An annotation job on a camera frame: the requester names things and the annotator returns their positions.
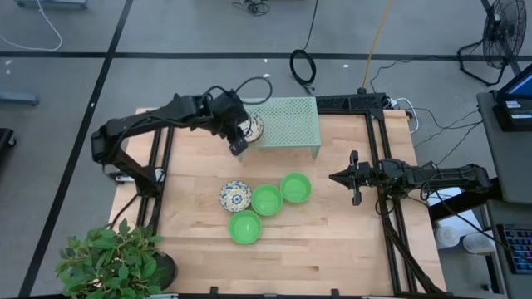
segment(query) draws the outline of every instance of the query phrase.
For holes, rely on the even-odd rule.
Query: wooden table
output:
[[[415,165],[404,111],[387,110],[385,116],[392,156]],[[347,167],[351,150],[371,163],[365,119],[320,115],[319,120],[322,148],[316,160],[306,149],[263,149],[241,164],[226,140],[204,130],[175,132],[158,234],[165,237],[159,247],[175,259],[179,276],[166,292],[207,293],[217,286],[220,293],[327,295],[338,288],[342,295],[392,295],[384,232],[374,210],[376,189],[363,188],[362,204],[354,207],[352,192],[328,178]],[[374,128],[380,140],[377,122]],[[131,138],[127,153],[147,164],[152,138]],[[160,146],[159,160],[164,142]],[[233,214],[220,206],[221,187],[233,179],[242,179],[252,189],[279,185],[292,172],[310,178],[312,197],[303,204],[285,201],[281,212],[262,217],[263,233],[255,244],[232,241],[227,223]],[[118,187],[110,218],[134,193],[134,184]],[[136,219],[139,202],[123,214],[130,222]],[[426,207],[410,199],[402,200],[402,207],[412,255],[445,289]],[[404,263],[397,250],[396,255],[401,286],[407,290]]]

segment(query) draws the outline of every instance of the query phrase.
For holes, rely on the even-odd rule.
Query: potted plant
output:
[[[124,219],[118,233],[104,227],[89,231],[84,241],[69,238],[56,268],[65,285],[63,294],[103,299],[161,293],[177,276],[177,266],[153,246],[163,238],[152,232],[151,228],[131,230]]]

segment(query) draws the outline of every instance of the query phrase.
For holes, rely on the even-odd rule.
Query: green plastic bowl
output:
[[[281,190],[271,184],[258,186],[251,195],[251,206],[259,215],[275,215],[283,207]]]
[[[238,212],[229,220],[229,235],[239,244],[251,244],[260,236],[263,224],[254,211]]]
[[[281,181],[281,192],[290,203],[303,203],[312,192],[310,180],[304,174],[289,174]]]

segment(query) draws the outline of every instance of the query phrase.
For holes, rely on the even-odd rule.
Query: gray floor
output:
[[[123,3],[91,0],[86,12],[47,11],[64,37],[61,51],[106,51]],[[313,4],[311,0],[271,1],[270,14],[251,17],[230,1],[136,0],[118,51],[290,52],[305,42]],[[385,4],[385,0],[320,2],[308,50],[367,53]],[[455,54],[458,47],[479,39],[483,26],[480,1],[394,2],[377,52]],[[0,2],[0,34],[33,47],[53,47],[55,41],[36,11],[21,9],[11,1]],[[0,42],[0,51],[14,50]],[[529,38],[521,54],[532,54]],[[0,127],[15,129],[18,138],[0,179],[0,224],[4,228],[0,232],[0,297],[16,296],[22,284],[101,63],[100,59],[0,58],[0,89],[42,96],[37,107],[0,105]],[[316,63],[316,95],[353,93],[362,83],[364,61]],[[374,61],[371,76],[379,66],[390,63]],[[468,63],[468,67],[486,77],[497,74],[484,62]],[[264,74],[270,75],[274,96],[305,95],[292,79],[286,60],[115,59],[89,132],[137,107],[163,105],[175,92],[197,94],[212,85],[236,87],[250,76]],[[511,77],[508,71],[503,81]],[[392,98],[406,97],[414,106],[432,110],[442,125],[474,110],[476,93],[488,91],[460,73],[457,62],[443,61],[397,64],[381,72],[375,87]],[[242,96],[260,97],[265,91],[257,83],[243,90]],[[421,128],[412,135],[414,144],[438,131],[427,113],[421,111],[419,117]],[[478,114],[472,115],[464,123],[479,119]],[[421,145],[416,149],[418,162],[439,161],[465,132],[448,130]],[[471,131],[443,165],[467,163],[483,165],[495,174],[481,126]],[[84,235],[87,229],[103,224],[114,192],[115,186],[91,161],[86,140],[33,295],[57,292],[60,284],[53,273],[57,249],[65,245],[67,236]],[[481,283],[489,281],[483,257],[455,249],[441,252],[441,262],[449,291],[500,297],[480,289]]]

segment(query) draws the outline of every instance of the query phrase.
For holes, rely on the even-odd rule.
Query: monitor screen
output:
[[[508,93],[511,95],[532,96],[532,75],[528,75],[521,82],[517,82],[508,90]]]

